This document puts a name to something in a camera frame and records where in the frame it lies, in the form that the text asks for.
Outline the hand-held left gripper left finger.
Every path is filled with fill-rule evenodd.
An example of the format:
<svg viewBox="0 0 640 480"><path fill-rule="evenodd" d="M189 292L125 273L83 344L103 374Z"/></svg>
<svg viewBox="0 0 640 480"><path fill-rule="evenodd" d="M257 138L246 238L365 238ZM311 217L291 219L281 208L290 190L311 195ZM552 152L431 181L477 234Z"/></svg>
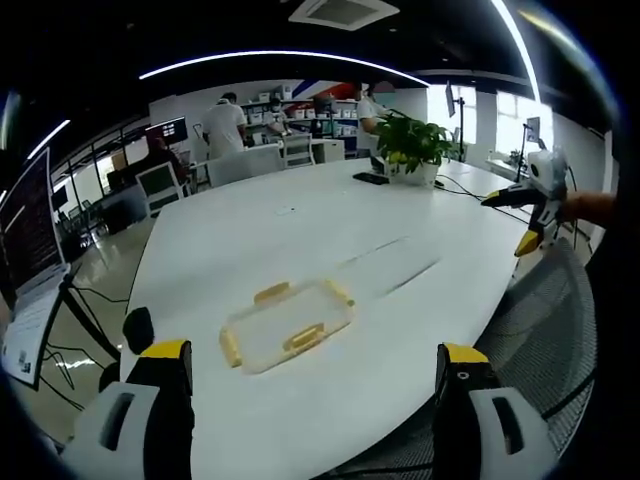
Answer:
<svg viewBox="0 0 640 480"><path fill-rule="evenodd" d="M86 407L61 453L76 479L192 477L191 354L186 339L149 346Z"/></svg>

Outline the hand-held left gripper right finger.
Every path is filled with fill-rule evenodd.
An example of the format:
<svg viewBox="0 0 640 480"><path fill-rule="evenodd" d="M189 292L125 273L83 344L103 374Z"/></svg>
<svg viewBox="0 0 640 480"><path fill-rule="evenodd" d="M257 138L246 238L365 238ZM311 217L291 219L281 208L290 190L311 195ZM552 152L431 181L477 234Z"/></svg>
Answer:
<svg viewBox="0 0 640 480"><path fill-rule="evenodd" d="M438 345L434 399L434 479L545 479L554 469L547 423L475 348Z"/></svg>

